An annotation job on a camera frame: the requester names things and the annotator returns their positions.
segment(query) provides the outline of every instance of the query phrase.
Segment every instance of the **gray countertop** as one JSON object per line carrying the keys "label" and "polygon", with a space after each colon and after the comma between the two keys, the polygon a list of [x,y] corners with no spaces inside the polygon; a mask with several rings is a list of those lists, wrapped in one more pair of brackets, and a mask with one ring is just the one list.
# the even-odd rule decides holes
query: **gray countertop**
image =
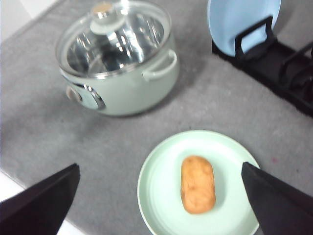
{"label": "gray countertop", "polygon": [[[1,170],[28,187],[78,163],[68,218],[89,235],[149,234],[136,198],[141,165],[159,142],[190,129],[234,138],[262,169],[313,195],[313,119],[211,53],[206,0],[154,0],[172,16],[181,61],[159,105],[114,118],[70,102],[54,47],[94,2],[60,1],[1,45]],[[283,0],[279,40],[293,48],[313,40],[312,9],[312,0]]]}

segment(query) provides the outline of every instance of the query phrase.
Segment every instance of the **dish rack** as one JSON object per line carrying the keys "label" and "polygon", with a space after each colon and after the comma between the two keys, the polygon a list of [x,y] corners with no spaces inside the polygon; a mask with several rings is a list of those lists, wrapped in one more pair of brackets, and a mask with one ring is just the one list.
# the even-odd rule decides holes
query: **dish rack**
{"label": "dish rack", "polygon": [[[313,117],[313,42],[296,51],[279,42],[271,29],[273,16],[247,28],[235,38],[235,57],[221,52],[212,40],[212,52],[270,88]],[[244,53],[242,39],[265,25],[267,39]],[[311,49],[311,57],[306,52]]]}

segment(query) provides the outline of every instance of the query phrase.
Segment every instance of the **glass lid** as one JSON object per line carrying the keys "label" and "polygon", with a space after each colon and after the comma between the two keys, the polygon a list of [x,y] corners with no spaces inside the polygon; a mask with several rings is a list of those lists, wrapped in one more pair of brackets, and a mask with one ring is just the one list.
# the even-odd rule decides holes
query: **glass lid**
{"label": "glass lid", "polygon": [[170,29],[169,15],[155,4],[102,2],[65,31],[56,57],[69,74],[103,79],[131,71],[154,56]]}

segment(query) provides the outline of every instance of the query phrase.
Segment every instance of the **plate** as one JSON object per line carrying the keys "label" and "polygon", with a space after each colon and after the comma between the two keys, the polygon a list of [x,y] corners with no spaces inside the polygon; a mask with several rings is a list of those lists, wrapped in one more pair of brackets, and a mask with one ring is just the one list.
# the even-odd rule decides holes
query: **plate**
{"label": "plate", "polygon": [[[216,204],[211,211],[189,214],[180,197],[180,168],[189,155],[213,166]],[[144,162],[138,179],[141,215],[154,235],[252,235],[259,224],[241,179],[243,162],[258,166],[233,139],[211,131],[187,131],[160,143]]]}
{"label": "plate", "polygon": [[[209,0],[207,20],[212,39],[226,55],[235,56],[235,37],[253,24],[272,15],[274,27],[281,0]],[[243,52],[267,38],[265,26],[242,41]]]}

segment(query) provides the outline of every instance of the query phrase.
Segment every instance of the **pot handle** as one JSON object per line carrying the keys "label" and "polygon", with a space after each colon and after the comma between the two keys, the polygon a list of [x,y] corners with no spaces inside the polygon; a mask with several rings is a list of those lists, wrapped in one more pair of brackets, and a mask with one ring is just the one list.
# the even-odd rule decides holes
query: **pot handle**
{"label": "pot handle", "polygon": [[[154,70],[155,68],[160,66],[160,64],[167,58],[170,58],[172,60],[170,65],[160,70]],[[160,58],[159,61],[157,61],[153,66],[148,68],[148,70],[145,70],[142,72],[143,78],[147,82],[158,80],[162,78],[163,76],[167,75],[168,73],[170,73],[175,68],[175,65],[177,64],[177,62],[178,62],[178,59],[177,59],[176,53],[172,49],[169,49],[164,57]]]}

